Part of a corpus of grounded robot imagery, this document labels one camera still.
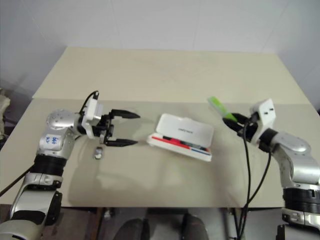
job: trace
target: table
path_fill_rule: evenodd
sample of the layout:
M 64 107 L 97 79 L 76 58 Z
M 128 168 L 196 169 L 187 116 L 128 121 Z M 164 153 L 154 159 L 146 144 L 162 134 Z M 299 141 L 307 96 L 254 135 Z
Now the table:
M 78 111 L 95 89 L 105 113 L 114 108 L 141 115 L 114 121 L 116 137 L 139 143 L 106 147 L 103 159 L 94 160 L 98 141 L 80 138 L 59 190 L 65 207 L 242 207 L 248 181 L 243 142 L 206 103 L 212 95 L 245 115 L 252 104 L 272 97 L 275 129 L 307 140 L 320 161 L 320 118 L 274 54 L 68 48 L 0 152 L 1 189 L 33 163 L 47 115 L 59 108 Z M 213 125 L 212 162 L 148 146 L 146 137 L 162 113 Z M 255 188 L 268 156 L 253 146 L 249 151 Z M 18 189 L 19 184 L 0 203 L 12 203 Z M 283 206 L 275 161 L 250 206 Z

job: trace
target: green object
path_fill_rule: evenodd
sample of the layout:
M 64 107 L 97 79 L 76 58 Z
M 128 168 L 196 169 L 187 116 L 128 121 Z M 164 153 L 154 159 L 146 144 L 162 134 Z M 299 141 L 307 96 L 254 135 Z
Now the green object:
M 238 122 L 238 120 L 236 119 L 235 116 L 232 115 L 232 113 L 228 112 L 226 107 L 215 97 L 215 96 L 211 96 L 208 98 L 208 102 L 209 104 L 214 107 L 219 114 L 226 119 L 231 119 L 235 122 Z

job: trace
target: floor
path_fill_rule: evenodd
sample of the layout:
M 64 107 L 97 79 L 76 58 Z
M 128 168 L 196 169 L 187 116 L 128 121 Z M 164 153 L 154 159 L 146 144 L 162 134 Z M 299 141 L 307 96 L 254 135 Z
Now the floor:
M 0 206 L 0 222 L 8 217 L 9 209 L 9 205 Z M 227 240 L 236 236 L 234 217 L 226 209 L 181 208 L 173 214 L 173 210 L 167 208 L 159 211 L 158 208 L 129 207 L 114 208 L 111 212 L 107 209 L 102 214 L 93 208 L 62 208 L 57 223 L 43 231 L 43 240 L 112 240 L 122 224 L 135 218 L 149 220 L 150 240 L 179 240 L 181 221 L 186 211 L 204 222 L 210 240 Z M 250 211 L 245 240 L 274 240 L 277 226 L 283 223 L 280 208 Z

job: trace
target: small metal object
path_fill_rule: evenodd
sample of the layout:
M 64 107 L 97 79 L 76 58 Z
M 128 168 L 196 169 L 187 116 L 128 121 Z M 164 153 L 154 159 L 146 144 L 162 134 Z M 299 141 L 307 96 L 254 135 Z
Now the small metal object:
M 102 158 L 102 154 L 103 154 L 103 149 L 100 146 L 97 146 L 95 151 L 94 151 L 94 159 L 101 159 Z

